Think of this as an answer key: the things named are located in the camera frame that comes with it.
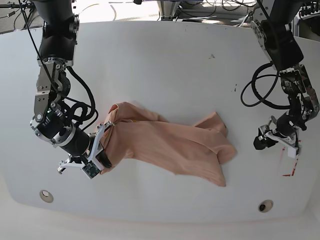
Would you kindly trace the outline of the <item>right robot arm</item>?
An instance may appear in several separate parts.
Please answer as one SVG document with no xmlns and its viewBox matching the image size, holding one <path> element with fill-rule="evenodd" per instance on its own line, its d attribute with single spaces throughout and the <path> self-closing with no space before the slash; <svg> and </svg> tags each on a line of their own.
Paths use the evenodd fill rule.
<svg viewBox="0 0 320 240">
<path fill-rule="evenodd" d="M 101 123 L 89 134 L 81 128 L 86 121 L 94 123 L 99 113 L 89 86 L 73 70 L 79 16 L 73 13 L 70 0 L 35 0 L 33 4 L 43 27 L 40 46 L 35 48 L 40 71 L 30 127 L 38 138 L 67 152 L 67 160 L 59 163 L 59 174 L 79 168 L 92 179 L 113 166 L 101 144 L 112 123 Z"/>
</svg>

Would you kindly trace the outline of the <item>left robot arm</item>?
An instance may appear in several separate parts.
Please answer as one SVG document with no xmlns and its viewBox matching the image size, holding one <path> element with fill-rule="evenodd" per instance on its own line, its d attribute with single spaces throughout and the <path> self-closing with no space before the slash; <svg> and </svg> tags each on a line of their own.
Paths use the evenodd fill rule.
<svg viewBox="0 0 320 240">
<path fill-rule="evenodd" d="M 256 150 L 282 143 L 297 155 L 300 150 L 298 131 L 305 131 L 306 123 L 320 111 L 316 91 L 301 63 L 304 55 L 291 27 L 291 22 L 304 3 L 303 0 L 258 0 L 253 10 L 251 27 L 270 62 L 255 71 L 251 89 L 259 103 L 285 111 L 279 118 L 271 116 L 269 123 L 259 127 L 253 141 Z M 270 67 L 276 70 L 275 82 L 280 83 L 287 95 L 288 105 L 276 105 L 268 101 L 256 88 L 260 73 Z"/>
</svg>

